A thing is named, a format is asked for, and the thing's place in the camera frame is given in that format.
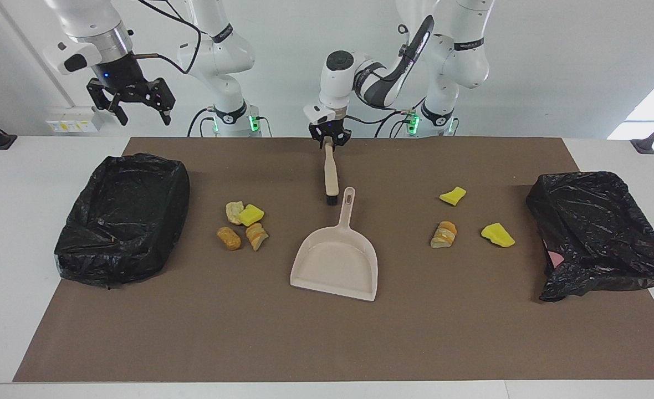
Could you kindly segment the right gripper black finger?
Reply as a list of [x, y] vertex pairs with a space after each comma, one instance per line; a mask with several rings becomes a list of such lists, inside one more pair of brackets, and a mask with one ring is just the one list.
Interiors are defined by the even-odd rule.
[[103, 86], [103, 84], [97, 78], [89, 79], [89, 82], [86, 85], [86, 89], [97, 109], [108, 111], [115, 116], [117, 121], [122, 124], [122, 126], [127, 125], [127, 122], [129, 122], [129, 117], [121, 106], [122, 94], [112, 90], [107, 93], [106, 87]]
[[163, 78], [157, 78], [150, 83], [150, 106], [159, 112], [165, 126], [171, 123], [170, 113], [175, 103], [174, 94]]

